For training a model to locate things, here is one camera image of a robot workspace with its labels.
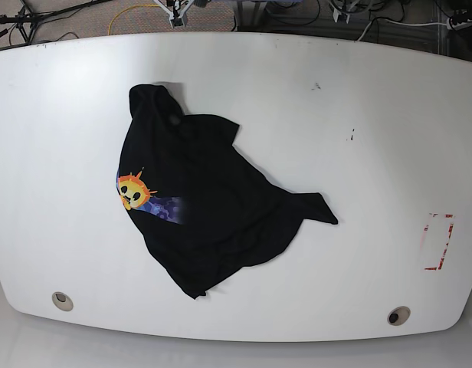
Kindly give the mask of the black graphic T-shirt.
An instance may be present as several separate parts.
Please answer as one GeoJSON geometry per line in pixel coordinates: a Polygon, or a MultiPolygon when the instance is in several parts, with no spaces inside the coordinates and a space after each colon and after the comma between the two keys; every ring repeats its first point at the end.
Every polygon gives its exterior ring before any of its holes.
{"type": "Polygon", "coordinates": [[[162,85],[129,91],[116,188],[151,256],[191,298],[282,254],[301,224],[337,225],[318,192],[267,180],[235,148],[239,126],[190,115],[162,85]]]}

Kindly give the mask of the left table grommet hole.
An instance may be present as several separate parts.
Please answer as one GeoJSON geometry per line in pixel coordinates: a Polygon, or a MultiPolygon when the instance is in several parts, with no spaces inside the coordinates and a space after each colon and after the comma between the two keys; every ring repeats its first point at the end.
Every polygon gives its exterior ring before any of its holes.
{"type": "Polygon", "coordinates": [[[74,308],[73,301],[62,292],[54,292],[51,298],[53,304],[61,311],[70,312],[74,308]]]}

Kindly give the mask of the right table grommet hole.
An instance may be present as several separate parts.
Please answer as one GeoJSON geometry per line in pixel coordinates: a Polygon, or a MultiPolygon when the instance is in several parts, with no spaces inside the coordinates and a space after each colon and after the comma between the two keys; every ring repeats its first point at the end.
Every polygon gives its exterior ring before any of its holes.
{"type": "Polygon", "coordinates": [[[406,306],[400,306],[395,308],[388,314],[387,321],[390,325],[398,327],[404,324],[410,316],[410,308],[406,306]]]}

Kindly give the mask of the red tape rectangle marking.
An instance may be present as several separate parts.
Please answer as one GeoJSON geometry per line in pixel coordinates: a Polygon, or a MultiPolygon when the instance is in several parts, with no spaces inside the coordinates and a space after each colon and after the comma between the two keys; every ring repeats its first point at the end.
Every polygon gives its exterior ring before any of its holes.
{"type": "Polygon", "coordinates": [[[425,271],[442,269],[454,229],[452,214],[430,213],[421,238],[420,268],[425,271]]]}

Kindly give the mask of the table grommet hole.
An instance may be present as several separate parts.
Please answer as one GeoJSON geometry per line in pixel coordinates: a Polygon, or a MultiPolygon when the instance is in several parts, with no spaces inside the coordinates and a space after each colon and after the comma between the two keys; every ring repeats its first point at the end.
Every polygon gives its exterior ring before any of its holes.
{"type": "Polygon", "coordinates": [[[51,298],[53,304],[61,311],[70,312],[74,308],[73,301],[62,292],[54,292],[51,298]]]}
{"type": "Polygon", "coordinates": [[[400,306],[395,308],[388,314],[387,321],[390,325],[398,327],[404,324],[410,316],[410,308],[406,306],[400,306]]]}

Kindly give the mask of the black tripod stand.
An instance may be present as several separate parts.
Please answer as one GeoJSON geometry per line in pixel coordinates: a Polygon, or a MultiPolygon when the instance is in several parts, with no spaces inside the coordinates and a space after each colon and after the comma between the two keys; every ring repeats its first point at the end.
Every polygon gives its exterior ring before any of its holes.
{"type": "Polygon", "coordinates": [[[101,5],[110,2],[110,0],[96,0],[83,2],[71,7],[62,8],[56,11],[35,11],[27,1],[20,1],[21,9],[15,16],[0,15],[0,25],[7,25],[0,31],[0,39],[8,36],[8,46],[14,47],[11,42],[12,32],[18,30],[23,42],[18,47],[29,46],[32,44],[38,29],[48,22],[59,21],[69,18],[79,11],[90,8],[95,5],[101,5]]]}

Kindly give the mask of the white power strip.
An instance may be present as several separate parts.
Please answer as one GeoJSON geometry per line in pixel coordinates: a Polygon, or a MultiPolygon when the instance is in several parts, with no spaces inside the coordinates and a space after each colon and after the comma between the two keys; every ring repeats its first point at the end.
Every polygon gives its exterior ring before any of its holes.
{"type": "Polygon", "coordinates": [[[447,27],[455,31],[472,27],[472,9],[455,12],[447,20],[447,27]]]}

